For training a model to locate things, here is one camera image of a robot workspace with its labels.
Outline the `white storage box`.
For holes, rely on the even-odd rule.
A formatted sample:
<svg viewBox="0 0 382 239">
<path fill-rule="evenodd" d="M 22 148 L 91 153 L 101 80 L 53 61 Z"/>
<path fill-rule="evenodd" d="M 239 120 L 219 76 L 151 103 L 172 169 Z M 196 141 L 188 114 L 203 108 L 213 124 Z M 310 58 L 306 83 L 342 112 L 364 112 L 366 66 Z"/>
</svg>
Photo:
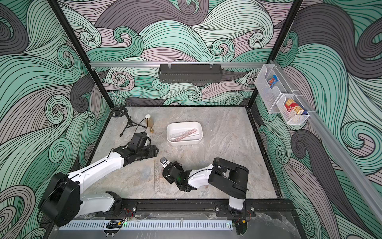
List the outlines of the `white storage box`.
<svg viewBox="0 0 382 239">
<path fill-rule="evenodd" d="M 204 133 L 196 121 L 176 122 L 167 126 L 166 137 L 172 146 L 191 145 L 200 143 Z"/>
</svg>

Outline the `short clear ruler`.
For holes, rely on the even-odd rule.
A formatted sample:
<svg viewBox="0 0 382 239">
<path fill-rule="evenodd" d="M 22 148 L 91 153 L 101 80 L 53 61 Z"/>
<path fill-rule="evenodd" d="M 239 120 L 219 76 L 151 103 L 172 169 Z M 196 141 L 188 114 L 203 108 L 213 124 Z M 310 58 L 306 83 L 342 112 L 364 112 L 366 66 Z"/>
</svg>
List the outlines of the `short clear ruler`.
<svg viewBox="0 0 382 239">
<path fill-rule="evenodd" d="M 176 138 L 176 137 L 182 136 L 184 134 L 187 134 L 189 131 L 192 131 L 192 130 L 189 129 L 189 130 L 184 130 L 184 131 L 173 133 L 170 135 L 170 138 L 174 138 L 174 137 Z"/>
</svg>

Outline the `wide red ruler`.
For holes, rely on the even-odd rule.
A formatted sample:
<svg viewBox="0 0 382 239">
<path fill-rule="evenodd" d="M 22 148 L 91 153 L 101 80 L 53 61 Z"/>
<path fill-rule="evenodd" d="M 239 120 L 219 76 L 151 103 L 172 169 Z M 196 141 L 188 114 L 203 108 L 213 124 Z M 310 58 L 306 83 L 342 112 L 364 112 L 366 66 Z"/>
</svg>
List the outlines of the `wide red ruler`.
<svg viewBox="0 0 382 239">
<path fill-rule="evenodd" d="M 191 135 L 191 134 L 194 134 L 194 133 L 199 133 L 199 131 L 196 128 L 194 128 L 194 129 L 192 129 L 192 131 L 189 131 L 187 134 L 184 134 L 182 136 L 188 136 L 188 135 Z"/>
</svg>

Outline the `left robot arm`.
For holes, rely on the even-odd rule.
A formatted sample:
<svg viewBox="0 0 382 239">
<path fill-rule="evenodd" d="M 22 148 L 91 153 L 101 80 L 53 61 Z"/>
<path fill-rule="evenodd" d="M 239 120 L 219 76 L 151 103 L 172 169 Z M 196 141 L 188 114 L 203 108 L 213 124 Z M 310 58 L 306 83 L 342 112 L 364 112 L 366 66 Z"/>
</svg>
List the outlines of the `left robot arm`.
<svg viewBox="0 0 382 239">
<path fill-rule="evenodd" d="M 84 194 L 90 186 L 130 163 L 154 158 L 159 149 L 148 145 L 137 151 L 124 146 L 112 149 L 104 158 L 80 170 L 52 176 L 38 204 L 42 212 L 56 226 L 61 227 L 73 219 L 91 213 L 105 213 L 116 217 L 122 212 L 122 198 L 112 192 Z"/>
</svg>

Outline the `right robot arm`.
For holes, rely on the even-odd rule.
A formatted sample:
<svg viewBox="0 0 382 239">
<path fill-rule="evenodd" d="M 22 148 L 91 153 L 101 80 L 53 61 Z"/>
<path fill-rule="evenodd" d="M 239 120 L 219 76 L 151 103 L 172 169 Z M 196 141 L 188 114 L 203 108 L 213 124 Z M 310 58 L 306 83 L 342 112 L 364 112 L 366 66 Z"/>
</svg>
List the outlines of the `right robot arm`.
<svg viewBox="0 0 382 239">
<path fill-rule="evenodd" d="M 229 196 L 230 209 L 242 211 L 249 189 L 249 170 L 245 166 L 216 157 L 213 163 L 198 170 L 184 170 L 178 162 L 160 159 L 162 176 L 170 184 L 175 183 L 180 191 L 191 192 L 211 185 Z"/>
</svg>

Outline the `long pink clear ruler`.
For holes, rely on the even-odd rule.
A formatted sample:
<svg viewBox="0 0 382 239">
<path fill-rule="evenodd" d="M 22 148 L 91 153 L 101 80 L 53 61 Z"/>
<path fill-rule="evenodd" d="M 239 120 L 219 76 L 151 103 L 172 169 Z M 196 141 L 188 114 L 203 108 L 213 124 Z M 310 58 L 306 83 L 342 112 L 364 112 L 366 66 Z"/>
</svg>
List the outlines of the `long pink clear ruler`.
<svg viewBox="0 0 382 239">
<path fill-rule="evenodd" d="M 154 160 L 154 192 L 159 194 L 160 192 L 160 177 L 162 166 L 159 161 Z"/>
</svg>

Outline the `blue clear protractor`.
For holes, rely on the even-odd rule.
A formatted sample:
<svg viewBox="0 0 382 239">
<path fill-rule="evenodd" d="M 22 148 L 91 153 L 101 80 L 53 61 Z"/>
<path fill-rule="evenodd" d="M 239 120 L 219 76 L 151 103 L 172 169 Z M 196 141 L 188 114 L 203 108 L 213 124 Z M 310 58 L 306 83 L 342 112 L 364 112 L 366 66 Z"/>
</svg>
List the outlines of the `blue clear protractor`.
<svg viewBox="0 0 382 239">
<path fill-rule="evenodd" d="M 138 181 L 139 182 L 145 182 L 151 180 L 151 166 L 145 166 L 139 169 L 138 172 Z"/>
</svg>

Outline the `amber bottle white cap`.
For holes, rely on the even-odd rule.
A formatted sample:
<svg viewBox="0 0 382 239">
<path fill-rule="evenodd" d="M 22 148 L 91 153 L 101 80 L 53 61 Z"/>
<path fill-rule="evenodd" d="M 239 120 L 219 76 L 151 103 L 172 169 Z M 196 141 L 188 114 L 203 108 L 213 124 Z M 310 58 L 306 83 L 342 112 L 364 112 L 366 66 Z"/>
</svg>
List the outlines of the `amber bottle white cap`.
<svg viewBox="0 0 382 239">
<path fill-rule="evenodd" d="M 150 114 L 147 114 L 146 116 L 146 124 L 147 124 L 147 128 L 150 130 L 151 133 L 154 133 L 154 121 L 153 121 L 153 118 Z"/>
</svg>

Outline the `blue packet in bin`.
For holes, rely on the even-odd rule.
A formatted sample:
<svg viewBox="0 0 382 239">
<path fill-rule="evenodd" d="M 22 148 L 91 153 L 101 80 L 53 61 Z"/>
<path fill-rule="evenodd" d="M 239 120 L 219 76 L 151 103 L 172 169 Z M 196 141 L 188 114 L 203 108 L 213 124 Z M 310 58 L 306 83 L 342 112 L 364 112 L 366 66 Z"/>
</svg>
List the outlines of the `blue packet in bin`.
<svg viewBox="0 0 382 239">
<path fill-rule="evenodd" d="M 272 75 L 269 78 L 267 78 L 266 81 L 267 81 L 269 88 L 272 89 L 279 82 L 279 79 L 276 75 Z"/>
</svg>

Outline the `red card boxes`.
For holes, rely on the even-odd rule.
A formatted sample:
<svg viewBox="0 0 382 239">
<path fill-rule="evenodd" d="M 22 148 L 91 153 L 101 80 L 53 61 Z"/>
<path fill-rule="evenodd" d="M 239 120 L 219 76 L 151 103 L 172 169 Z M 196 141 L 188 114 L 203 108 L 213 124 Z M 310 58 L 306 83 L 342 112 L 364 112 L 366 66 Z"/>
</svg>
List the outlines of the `red card boxes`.
<svg viewBox="0 0 382 239">
<path fill-rule="evenodd" d="M 308 111 L 306 111 L 300 104 L 298 104 L 295 100 L 289 98 L 285 101 L 284 104 L 287 112 L 295 112 L 297 115 L 307 115 Z"/>
</svg>

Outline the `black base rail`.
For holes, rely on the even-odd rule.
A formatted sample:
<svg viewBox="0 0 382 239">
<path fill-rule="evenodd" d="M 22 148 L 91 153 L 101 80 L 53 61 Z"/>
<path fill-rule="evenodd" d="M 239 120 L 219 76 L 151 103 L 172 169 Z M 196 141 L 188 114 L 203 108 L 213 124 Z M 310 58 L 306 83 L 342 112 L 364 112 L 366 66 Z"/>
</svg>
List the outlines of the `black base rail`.
<svg viewBox="0 0 382 239">
<path fill-rule="evenodd" d="M 246 211 L 292 211 L 291 200 L 283 199 L 246 199 L 241 210 L 229 205 L 228 199 L 119 199 L 111 206 L 101 204 L 91 209 L 91 213 L 118 216 L 123 209 L 135 215 L 140 212 L 216 212 L 241 213 Z"/>
</svg>

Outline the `aluminium back rail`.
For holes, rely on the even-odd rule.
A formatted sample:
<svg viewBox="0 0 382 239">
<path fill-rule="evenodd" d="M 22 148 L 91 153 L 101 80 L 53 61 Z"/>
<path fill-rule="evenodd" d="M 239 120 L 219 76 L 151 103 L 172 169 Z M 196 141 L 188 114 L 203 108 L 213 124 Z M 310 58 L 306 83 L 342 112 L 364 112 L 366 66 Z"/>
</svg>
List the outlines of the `aluminium back rail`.
<svg viewBox="0 0 382 239">
<path fill-rule="evenodd" d="M 220 65 L 222 68 L 261 68 L 264 62 L 154 62 L 154 61 L 93 61 L 90 62 L 92 68 L 102 67 L 140 67 L 152 68 L 160 67 L 160 65 Z"/>
</svg>

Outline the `aluminium rail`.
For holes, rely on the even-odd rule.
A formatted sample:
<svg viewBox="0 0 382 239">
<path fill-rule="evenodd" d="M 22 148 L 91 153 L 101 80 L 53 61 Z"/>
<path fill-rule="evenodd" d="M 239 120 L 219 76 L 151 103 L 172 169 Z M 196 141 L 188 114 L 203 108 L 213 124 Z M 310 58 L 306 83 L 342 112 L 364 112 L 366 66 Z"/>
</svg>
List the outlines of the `aluminium rail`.
<svg viewBox="0 0 382 239">
<path fill-rule="evenodd" d="M 152 68 L 160 67 L 160 65 L 220 65 L 222 68 L 261 68 L 264 62 L 154 62 L 154 61 L 93 61 L 90 62 L 92 68 L 102 67 L 140 67 Z"/>
<path fill-rule="evenodd" d="M 293 84 L 282 70 L 280 64 L 275 60 L 270 60 L 274 64 L 278 72 L 283 77 L 283 85 L 289 93 L 292 93 L 297 100 L 302 104 L 304 109 L 309 112 L 309 123 L 315 128 L 315 131 L 321 138 L 322 143 L 328 149 L 330 155 L 336 159 L 336 163 L 343 169 L 348 179 L 352 182 L 354 187 L 360 193 L 365 203 L 369 206 L 378 221 L 382 222 L 382 197 L 377 189 L 372 185 L 369 179 L 361 171 L 358 165 L 353 161 L 350 154 L 344 149 L 335 135 L 325 125 L 324 121 L 320 118 L 315 110 L 312 109 L 311 104 L 307 101 L 306 97 L 301 91 Z"/>
</svg>

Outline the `clear wall bin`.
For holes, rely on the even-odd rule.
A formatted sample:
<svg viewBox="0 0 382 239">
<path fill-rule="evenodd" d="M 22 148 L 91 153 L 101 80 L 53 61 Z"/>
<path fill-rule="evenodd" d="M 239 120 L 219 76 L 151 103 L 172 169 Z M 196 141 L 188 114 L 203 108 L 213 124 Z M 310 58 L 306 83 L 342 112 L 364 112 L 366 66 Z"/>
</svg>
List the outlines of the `clear wall bin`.
<svg viewBox="0 0 382 239">
<path fill-rule="evenodd" d="M 256 88 L 268 113 L 279 113 L 277 102 L 282 96 L 292 96 L 292 89 L 281 67 L 264 64 L 255 81 Z"/>
<path fill-rule="evenodd" d="M 286 124 L 300 126 L 307 121 L 307 119 L 309 118 L 309 113 L 307 115 L 297 115 L 295 112 L 290 112 L 290 113 L 287 112 L 284 104 L 285 104 L 285 101 L 289 98 L 295 100 L 306 111 L 308 111 L 307 108 L 302 105 L 302 103 L 297 99 L 297 96 L 294 94 L 282 94 L 280 98 L 278 99 L 278 101 L 276 102 L 276 105 Z"/>
</svg>

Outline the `aluminium right rail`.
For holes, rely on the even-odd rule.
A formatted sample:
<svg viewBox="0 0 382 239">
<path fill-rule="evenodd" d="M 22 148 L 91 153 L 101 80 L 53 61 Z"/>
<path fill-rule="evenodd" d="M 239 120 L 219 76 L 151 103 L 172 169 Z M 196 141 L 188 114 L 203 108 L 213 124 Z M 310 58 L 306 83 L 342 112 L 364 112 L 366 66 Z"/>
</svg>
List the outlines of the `aluminium right rail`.
<svg viewBox="0 0 382 239">
<path fill-rule="evenodd" d="M 282 70 L 280 64 L 275 60 L 270 60 L 274 64 L 278 72 L 283 77 L 283 85 L 289 93 L 292 93 L 297 100 L 302 104 L 304 109 L 309 112 L 309 123 L 315 128 L 315 131 L 321 138 L 322 143 L 328 149 L 330 155 L 336 159 L 336 163 L 343 169 L 348 179 L 352 182 L 354 187 L 360 193 L 365 203 L 369 206 L 378 221 L 382 222 L 382 197 L 377 189 L 372 185 L 369 179 L 361 171 L 358 165 L 353 161 L 350 154 L 344 149 L 335 135 L 325 125 L 324 121 L 320 118 L 315 110 L 312 109 L 311 104 L 307 101 L 306 97 L 301 91 L 293 84 Z"/>
</svg>

